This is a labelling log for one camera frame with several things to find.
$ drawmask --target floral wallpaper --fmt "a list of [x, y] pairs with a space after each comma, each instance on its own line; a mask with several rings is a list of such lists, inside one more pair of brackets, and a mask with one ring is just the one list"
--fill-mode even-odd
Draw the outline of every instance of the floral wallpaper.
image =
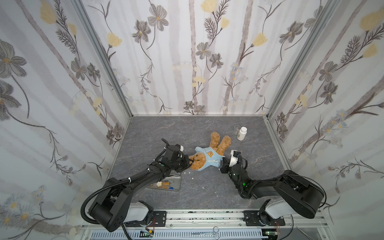
[[72, 4], [0, 6], [0, 232], [79, 239], [128, 119]]
[[324, 0], [82, 0], [134, 114], [266, 114]]
[[338, 240], [384, 234], [383, 64], [384, 4], [343, 0], [269, 116], [295, 171], [327, 191]]

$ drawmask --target metal tray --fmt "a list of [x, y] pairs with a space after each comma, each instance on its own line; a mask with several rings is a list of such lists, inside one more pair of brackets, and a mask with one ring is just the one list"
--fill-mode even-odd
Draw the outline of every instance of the metal tray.
[[148, 188], [160, 189], [160, 190], [171, 190], [171, 191], [178, 191], [180, 189], [181, 177], [170, 176], [170, 177], [166, 177], [163, 180], [161, 180], [161, 182], [165, 182], [165, 181], [169, 181], [170, 182], [169, 186], [173, 187], [173, 189], [165, 189], [165, 188], [150, 187], [150, 186], [148, 186]]

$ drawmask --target gray marble tabletop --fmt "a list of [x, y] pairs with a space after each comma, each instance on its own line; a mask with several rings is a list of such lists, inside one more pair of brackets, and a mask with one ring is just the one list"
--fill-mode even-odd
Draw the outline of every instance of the gray marble tabletop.
[[[243, 141], [233, 133], [236, 125], [248, 128]], [[145, 169], [159, 154], [165, 144], [184, 146], [184, 153], [195, 154], [195, 147], [208, 147], [210, 134], [218, 132], [221, 138], [228, 135], [231, 150], [242, 152], [248, 161], [248, 176], [252, 179], [266, 179], [283, 173], [283, 165], [277, 155], [271, 137], [262, 117], [133, 117], [123, 139], [116, 163], [110, 177], [122, 179]], [[145, 188], [138, 192], [132, 202], [143, 200], [155, 209], [249, 209], [260, 208], [268, 199], [242, 199], [227, 174], [217, 167], [202, 171], [187, 169], [181, 173], [179, 191]]]

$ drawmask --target teddy bear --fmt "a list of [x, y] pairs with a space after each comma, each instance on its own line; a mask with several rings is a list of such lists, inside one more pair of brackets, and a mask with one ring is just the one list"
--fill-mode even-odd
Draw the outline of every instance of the teddy bear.
[[196, 154], [189, 157], [189, 164], [193, 170], [201, 171], [208, 166], [219, 167], [221, 159], [224, 157], [224, 151], [231, 145], [231, 138], [224, 136], [221, 143], [220, 135], [217, 132], [211, 133], [211, 143], [209, 147], [201, 148], [196, 147]]

